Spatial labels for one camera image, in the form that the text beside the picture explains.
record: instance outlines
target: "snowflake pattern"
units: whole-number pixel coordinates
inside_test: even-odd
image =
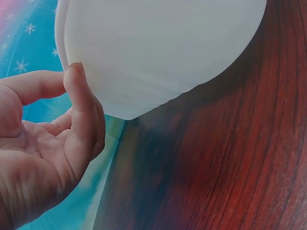
[[[53,57],[55,58],[55,56],[59,55],[59,52],[55,48],[53,48],[53,52],[51,54],[53,54]]]
[[[27,70],[25,69],[25,66],[29,65],[29,63],[24,63],[24,58],[22,59],[21,62],[16,61],[16,64],[18,66],[14,70],[19,71],[19,74],[21,74],[22,72],[27,72]]]
[[[29,35],[34,31],[35,31],[35,25],[32,25],[32,23],[26,26],[25,32],[28,33]]]
[[[7,22],[11,22],[11,21],[14,21],[15,20],[15,14],[14,13],[8,13],[5,20]]]

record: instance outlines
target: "wooden table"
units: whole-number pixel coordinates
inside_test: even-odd
[[[220,76],[125,124],[95,226],[307,229],[307,0],[268,0]]]

